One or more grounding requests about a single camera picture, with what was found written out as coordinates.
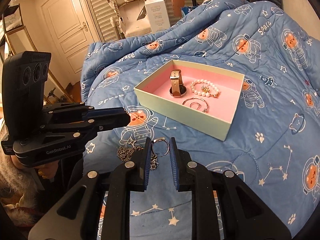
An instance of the door handle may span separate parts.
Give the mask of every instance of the door handle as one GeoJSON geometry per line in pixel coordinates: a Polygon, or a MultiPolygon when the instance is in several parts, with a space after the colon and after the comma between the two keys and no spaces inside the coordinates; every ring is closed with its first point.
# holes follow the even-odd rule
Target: door handle
{"type": "Polygon", "coordinates": [[[86,32],[88,31],[88,27],[87,27],[87,25],[85,24],[85,22],[82,22],[82,26],[79,27],[79,29],[84,29],[86,32]]]}

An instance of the white door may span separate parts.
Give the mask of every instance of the white door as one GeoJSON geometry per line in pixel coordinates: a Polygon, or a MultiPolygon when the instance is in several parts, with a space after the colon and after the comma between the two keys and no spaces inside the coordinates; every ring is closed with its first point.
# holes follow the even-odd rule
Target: white door
{"type": "Polygon", "coordinates": [[[94,42],[80,0],[48,0],[42,5],[44,19],[55,46],[70,73],[71,83],[80,81],[89,45],[94,42]]]}

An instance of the camera lens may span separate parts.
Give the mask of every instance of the camera lens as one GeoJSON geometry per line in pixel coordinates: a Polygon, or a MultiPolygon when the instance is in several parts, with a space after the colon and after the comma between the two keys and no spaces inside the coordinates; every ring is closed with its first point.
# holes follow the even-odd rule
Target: camera lens
{"type": "Polygon", "coordinates": [[[40,77],[40,73],[41,73],[41,65],[37,64],[36,67],[35,67],[35,70],[33,72],[34,81],[38,81],[38,79],[40,77]]]}
{"type": "Polygon", "coordinates": [[[45,64],[43,67],[43,75],[45,76],[48,72],[48,64],[45,64]]]}
{"type": "Polygon", "coordinates": [[[29,82],[29,80],[30,80],[30,74],[31,74],[30,68],[27,67],[27,68],[25,69],[25,71],[24,71],[24,73],[23,73],[23,77],[22,77],[23,83],[24,83],[25,85],[28,84],[28,82],[29,82]]]}

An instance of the box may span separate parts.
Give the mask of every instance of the box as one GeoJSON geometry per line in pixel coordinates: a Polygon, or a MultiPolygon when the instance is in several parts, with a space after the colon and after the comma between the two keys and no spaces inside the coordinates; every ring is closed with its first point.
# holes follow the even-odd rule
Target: box
{"type": "Polygon", "coordinates": [[[146,0],[145,5],[152,33],[170,28],[164,0],[146,0]]]}
{"type": "MultiPolygon", "coordinates": [[[[170,60],[138,84],[134,91],[142,106],[224,141],[236,112],[243,82],[244,75],[241,73],[199,63],[170,60]],[[170,74],[174,69],[181,70],[182,81],[187,88],[186,95],[181,98],[174,98],[169,93],[170,74]],[[221,91],[219,98],[195,95],[190,84],[197,79],[207,79],[214,83],[221,91]],[[207,113],[202,112],[205,103],[200,100],[190,100],[182,105],[183,101],[193,97],[208,102],[207,113]],[[200,103],[201,108],[190,108],[191,102],[200,103]]],[[[201,89],[201,84],[195,85],[195,88],[201,89]]]]}

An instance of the wooden floor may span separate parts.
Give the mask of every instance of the wooden floor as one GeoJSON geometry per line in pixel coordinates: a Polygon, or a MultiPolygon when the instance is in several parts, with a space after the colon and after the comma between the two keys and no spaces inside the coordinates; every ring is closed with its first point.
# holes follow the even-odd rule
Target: wooden floor
{"type": "Polygon", "coordinates": [[[73,86],[68,86],[66,88],[66,91],[69,93],[69,95],[72,96],[72,98],[76,102],[81,102],[81,87],[80,87],[80,81],[74,84],[73,86]]]}

